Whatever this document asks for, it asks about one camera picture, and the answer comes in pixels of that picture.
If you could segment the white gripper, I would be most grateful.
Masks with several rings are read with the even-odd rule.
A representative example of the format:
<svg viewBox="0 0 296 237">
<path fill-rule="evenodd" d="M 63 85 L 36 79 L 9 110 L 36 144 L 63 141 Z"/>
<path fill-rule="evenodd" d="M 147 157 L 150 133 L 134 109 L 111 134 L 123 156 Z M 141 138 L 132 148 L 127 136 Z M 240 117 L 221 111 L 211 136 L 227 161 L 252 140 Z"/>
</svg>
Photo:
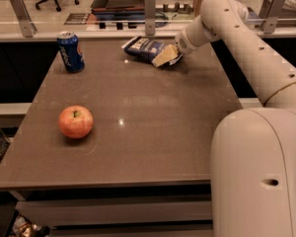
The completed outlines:
<svg viewBox="0 0 296 237">
<path fill-rule="evenodd" d="M 189 54 L 197 50 L 197 47 L 190 42 L 185 30 L 180 31 L 175 36 L 176 45 L 167 45 L 153 60 L 152 64 L 155 67 L 160 67 L 166 63 L 174 64 L 181 54 Z"/>
</svg>

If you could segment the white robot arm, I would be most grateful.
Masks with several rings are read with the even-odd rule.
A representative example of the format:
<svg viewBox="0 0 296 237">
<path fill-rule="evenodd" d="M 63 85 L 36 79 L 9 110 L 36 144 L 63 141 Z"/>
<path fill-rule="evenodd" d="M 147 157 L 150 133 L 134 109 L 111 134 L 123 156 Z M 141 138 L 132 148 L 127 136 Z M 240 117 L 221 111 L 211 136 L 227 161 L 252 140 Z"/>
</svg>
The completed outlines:
<svg viewBox="0 0 296 237">
<path fill-rule="evenodd" d="M 175 38 L 182 54 L 222 40 L 260 101 L 214 132 L 213 237 L 296 237 L 296 68 L 246 26 L 248 17 L 236 0 L 203 0 Z"/>
</svg>

